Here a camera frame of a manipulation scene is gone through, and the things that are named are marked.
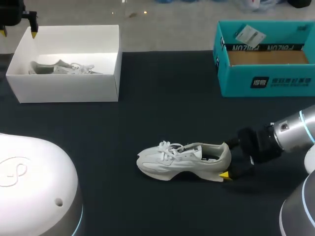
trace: cardboard box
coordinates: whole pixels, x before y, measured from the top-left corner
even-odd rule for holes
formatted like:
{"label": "cardboard box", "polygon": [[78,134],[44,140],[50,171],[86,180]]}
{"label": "cardboard box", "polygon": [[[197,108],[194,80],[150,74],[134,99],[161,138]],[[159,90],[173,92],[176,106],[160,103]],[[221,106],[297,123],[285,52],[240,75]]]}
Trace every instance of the cardboard box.
{"label": "cardboard box", "polygon": [[[315,96],[314,24],[220,21],[213,56],[222,95]],[[266,35],[254,48],[236,39],[246,26]]]}
{"label": "cardboard box", "polygon": [[[32,60],[58,60],[95,67],[102,75],[29,75]],[[35,39],[28,28],[6,77],[20,103],[118,101],[122,51],[118,26],[43,26]]]}

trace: white sneaker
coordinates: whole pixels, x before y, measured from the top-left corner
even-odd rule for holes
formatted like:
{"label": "white sneaker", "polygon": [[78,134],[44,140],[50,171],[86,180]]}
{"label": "white sneaker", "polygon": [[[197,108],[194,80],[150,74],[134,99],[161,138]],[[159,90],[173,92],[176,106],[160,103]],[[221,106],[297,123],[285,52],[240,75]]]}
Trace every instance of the white sneaker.
{"label": "white sneaker", "polygon": [[78,63],[68,64],[62,60],[52,65],[39,64],[31,61],[29,73],[30,75],[101,75],[101,73],[93,72],[94,65],[80,65]]}
{"label": "white sneaker", "polygon": [[158,147],[145,149],[138,156],[139,169],[160,180],[171,180],[180,172],[190,171],[200,178],[222,182],[223,178],[219,175],[231,163],[231,152],[225,143],[194,143],[182,146],[163,141]]}

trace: black tablecloth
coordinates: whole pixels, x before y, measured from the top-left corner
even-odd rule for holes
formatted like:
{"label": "black tablecloth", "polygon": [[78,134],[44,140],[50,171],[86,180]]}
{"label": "black tablecloth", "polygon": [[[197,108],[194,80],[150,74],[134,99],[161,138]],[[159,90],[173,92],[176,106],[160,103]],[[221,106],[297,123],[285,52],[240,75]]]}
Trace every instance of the black tablecloth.
{"label": "black tablecloth", "polygon": [[307,176],[304,153],[226,183],[189,173],[151,179],[137,169],[137,153],[163,140],[220,144],[315,98],[222,98],[211,52],[147,52],[123,54],[117,103],[19,104],[4,78],[10,58],[0,56],[0,132],[42,138],[69,154],[88,236],[281,235],[281,205]]}

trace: floor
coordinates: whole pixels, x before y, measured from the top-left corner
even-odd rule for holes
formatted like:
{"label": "floor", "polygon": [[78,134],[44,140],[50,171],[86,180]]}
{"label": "floor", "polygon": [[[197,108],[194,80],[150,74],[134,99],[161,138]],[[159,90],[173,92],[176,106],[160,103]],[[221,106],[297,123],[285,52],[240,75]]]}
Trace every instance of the floor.
{"label": "floor", "polygon": [[[210,50],[217,21],[222,19],[315,18],[314,1],[302,9],[282,3],[264,13],[245,13],[234,1],[158,4],[154,0],[24,0],[27,10],[38,12],[40,26],[119,24],[125,52]],[[0,54],[14,52],[28,26],[23,20],[8,27],[8,37],[0,37]]]}

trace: logo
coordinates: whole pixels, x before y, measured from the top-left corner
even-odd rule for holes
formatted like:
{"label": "logo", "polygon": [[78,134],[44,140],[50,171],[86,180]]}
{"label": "logo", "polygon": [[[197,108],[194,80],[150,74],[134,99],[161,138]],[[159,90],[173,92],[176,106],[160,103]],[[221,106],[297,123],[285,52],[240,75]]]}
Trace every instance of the logo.
{"label": "logo", "polygon": [[27,163],[30,160],[26,157],[15,156],[0,162],[0,187],[12,187],[19,182],[19,178],[27,171]]}
{"label": "logo", "polygon": [[223,39],[223,37],[221,37],[221,39],[220,39],[220,44],[221,44],[221,49],[223,51],[223,47],[224,47],[224,39]]}
{"label": "logo", "polygon": [[252,79],[251,88],[252,89],[264,89],[267,86],[269,77],[259,77],[256,76]]}

